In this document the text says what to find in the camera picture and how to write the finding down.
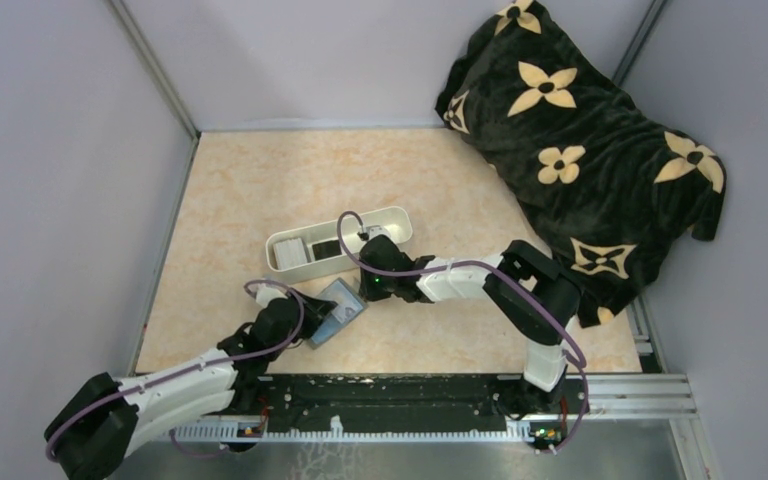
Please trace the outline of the white plastic tray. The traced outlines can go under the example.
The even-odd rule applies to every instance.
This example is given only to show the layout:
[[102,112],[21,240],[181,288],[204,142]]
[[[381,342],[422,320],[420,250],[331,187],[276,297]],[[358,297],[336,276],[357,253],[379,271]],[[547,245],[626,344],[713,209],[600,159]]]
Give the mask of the white plastic tray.
[[413,225],[407,211],[390,206],[307,227],[272,234],[265,243],[270,274],[286,284],[321,278],[356,266],[346,255],[360,254],[367,240],[386,236],[401,246],[411,240]]

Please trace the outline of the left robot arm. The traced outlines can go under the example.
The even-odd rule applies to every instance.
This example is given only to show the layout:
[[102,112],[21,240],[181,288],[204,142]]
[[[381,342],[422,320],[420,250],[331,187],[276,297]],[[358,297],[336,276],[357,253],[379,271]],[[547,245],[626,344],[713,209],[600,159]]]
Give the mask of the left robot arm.
[[269,364],[290,344],[309,339],[337,308],[333,300],[292,291],[178,366],[142,376],[91,377],[46,428],[47,459],[70,479],[104,479],[145,443],[178,426],[229,408],[252,411]]

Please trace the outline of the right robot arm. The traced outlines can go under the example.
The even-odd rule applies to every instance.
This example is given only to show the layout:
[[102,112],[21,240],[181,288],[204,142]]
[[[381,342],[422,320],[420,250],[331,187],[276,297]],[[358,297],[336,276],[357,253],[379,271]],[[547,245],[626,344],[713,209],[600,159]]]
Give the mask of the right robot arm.
[[389,238],[371,237],[357,257],[360,295],[369,302],[392,296],[407,303],[489,300],[526,338],[523,398],[536,412],[550,411],[562,398],[569,322],[582,287],[571,274],[524,240],[483,259],[410,258]]

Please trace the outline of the dark credit card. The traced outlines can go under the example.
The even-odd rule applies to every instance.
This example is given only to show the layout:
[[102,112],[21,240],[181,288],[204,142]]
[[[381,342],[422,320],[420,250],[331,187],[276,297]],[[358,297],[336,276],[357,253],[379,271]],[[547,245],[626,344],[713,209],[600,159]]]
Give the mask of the dark credit card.
[[311,251],[315,261],[339,257],[342,255],[342,247],[340,242],[336,239],[315,243],[311,246]]

